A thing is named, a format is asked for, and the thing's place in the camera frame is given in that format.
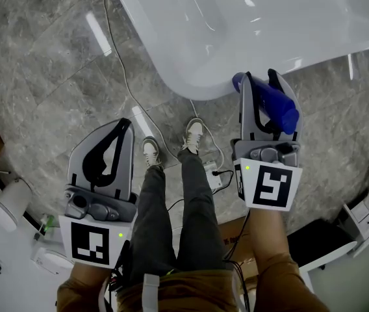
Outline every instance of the blue plastic object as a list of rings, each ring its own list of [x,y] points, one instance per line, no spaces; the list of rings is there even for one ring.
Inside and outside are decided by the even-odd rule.
[[[237,73],[232,78],[236,91],[240,91],[240,83],[245,73]],[[292,99],[287,97],[282,91],[271,87],[269,84],[254,78],[256,91],[259,92],[259,108],[271,121],[278,126],[284,133],[291,135],[296,130],[299,120],[299,112]]]

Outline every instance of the gray pants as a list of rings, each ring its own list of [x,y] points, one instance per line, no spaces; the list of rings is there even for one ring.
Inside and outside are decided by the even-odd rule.
[[[226,269],[222,261],[225,246],[202,161],[187,149],[179,152],[178,159],[185,202],[179,255],[176,259],[172,246],[166,177],[159,166],[151,166],[141,189],[131,239],[128,286],[141,283],[146,273],[164,276],[171,270]]]

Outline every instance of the marble floor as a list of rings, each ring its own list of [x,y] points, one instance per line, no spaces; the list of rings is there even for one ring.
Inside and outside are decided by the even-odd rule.
[[[107,0],[107,6],[131,90],[177,152],[193,117],[190,103],[162,82],[121,3]],[[31,186],[29,212],[35,217],[63,212],[70,151],[96,127],[121,117],[132,120],[135,192],[146,169],[141,141],[150,133],[160,140],[129,97],[115,54],[104,54],[86,15],[109,38],[103,0],[0,0],[0,134],[5,142],[0,169],[12,170]],[[285,215],[291,232],[315,218],[332,219],[368,183],[369,51],[292,72],[286,79],[305,115],[303,177]],[[239,132],[237,93],[195,106],[225,153],[224,168],[232,168],[229,141]],[[208,136],[201,156],[220,159]],[[183,195],[181,167],[171,157],[164,160],[170,206]],[[214,202],[219,222],[246,212],[235,181]],[[170,211],[176,233],[182,213],[181,203]]]

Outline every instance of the white strap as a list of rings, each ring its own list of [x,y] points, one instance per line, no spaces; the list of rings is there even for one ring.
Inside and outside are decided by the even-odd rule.
[[[144,274],[141,304],[143,312],[157,312],[159,310],[159,285],[157,275]]]

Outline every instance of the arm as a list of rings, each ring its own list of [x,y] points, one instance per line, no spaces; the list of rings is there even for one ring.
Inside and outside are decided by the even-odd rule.
[[[69,279],[57,291],[57,311],[99,311],[99,292],[110,273],[111,269],[75,263]]]
[[[291,259],[280,212],[252,209],[249,228],[259,271],[255,310],[328,312],[305,286]]]

